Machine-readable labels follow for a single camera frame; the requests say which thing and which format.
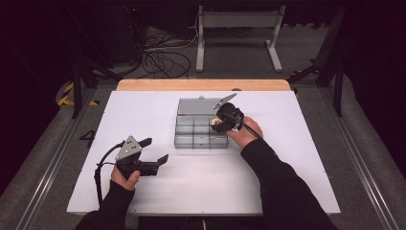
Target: person's left hand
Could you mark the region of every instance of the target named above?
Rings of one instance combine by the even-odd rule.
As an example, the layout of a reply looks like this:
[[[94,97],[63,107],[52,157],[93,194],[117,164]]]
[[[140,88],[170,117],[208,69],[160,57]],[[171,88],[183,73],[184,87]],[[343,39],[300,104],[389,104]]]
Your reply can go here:
[[[134,171],[128,179],[125,179],[125,177],[122,175],[119,169],[117,169],[116,166],[114,166],[113,172],[111,172],[111,180],[129,191],[134,190],[134,186],[138,182],[139,178],[140,172]]]

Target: wooden edge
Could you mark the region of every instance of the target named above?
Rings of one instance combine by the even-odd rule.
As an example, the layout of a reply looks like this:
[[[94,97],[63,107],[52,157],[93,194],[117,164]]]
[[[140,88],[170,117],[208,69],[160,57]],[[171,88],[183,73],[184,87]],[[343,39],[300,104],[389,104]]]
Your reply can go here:
[[[117,91],[290,91],[286,80],[120,80]]]

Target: hand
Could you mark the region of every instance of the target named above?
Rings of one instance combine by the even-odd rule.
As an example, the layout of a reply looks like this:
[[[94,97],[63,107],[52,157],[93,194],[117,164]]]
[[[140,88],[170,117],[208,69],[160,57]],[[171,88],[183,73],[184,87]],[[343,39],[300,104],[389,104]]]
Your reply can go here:
[[[138,182],[139,178],[140,172],[134,171],[128,179],[125,179],[125,177],[122,175],[119,169],[117,169],[116,166],[114,166],[113,172],[111,173],[111,180],[129,191],[134,190],[134,186]]]
[[[250,117],[244,117],[243,122],[249,127],[251,127],[255,132],[259,134],[260,137],[263,138],[262,130],[258,126],[257,122],[255,122]],[[236,143],[243,149],[250,142],[257,139],[257,137],[255,137],[247,128],[245,128],[245,126],[242,126],[241,130],[237,132],[227,131],[227,135],[231,137],[233,140],[235,140]]]

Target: table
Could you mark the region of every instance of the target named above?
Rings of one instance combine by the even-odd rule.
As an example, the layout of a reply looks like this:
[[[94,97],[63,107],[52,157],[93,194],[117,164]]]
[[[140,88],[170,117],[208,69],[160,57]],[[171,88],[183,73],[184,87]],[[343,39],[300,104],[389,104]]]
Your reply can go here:
[[[237,92],[232,103],[261,124],[265,140],[280,159],[291,164],[307,182],[325,211],[339,213],[301,109],[285,80],[122,80],[110,96],[67,211],[85,214],[98,209],[93,181],[96,163],[111,147],[132,134],[139,141],[147,137],[153,139],[152,144],[143,149],[141,160],[155,161],[168,153],[169,161],[160,167],[157,176],[140,179],[128,213],[137,216],[261,215],[258,180],[239,156],[236,143],[230,141],[228,149],[199,150],[175,149],[173,144],[179,98],[228,96],[233,88],[244,91]],[[113,162],[117,152],[110,154],[106,161]],[[104,196],[111,170],[112,166],[106,165],[101,171]]]

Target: black long-sleeve shirt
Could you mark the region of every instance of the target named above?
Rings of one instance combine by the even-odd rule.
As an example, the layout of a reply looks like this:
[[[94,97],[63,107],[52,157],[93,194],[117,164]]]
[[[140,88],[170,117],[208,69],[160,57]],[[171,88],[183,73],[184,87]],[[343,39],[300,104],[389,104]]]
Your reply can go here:
[[[268,230],[337,229],[305,182],[264,142],[255,140],[249,143],[241,156],[259,179],[263,221]],[[125,213],[133,195],[134,192],[111,181],[110,191],[100,210],[87,214],[77,229],[125,229]],[[212,228],[228,229],[227,226],[208,223],[206,229]],[[193,223],[182,228],[192,229],[202,227]]]

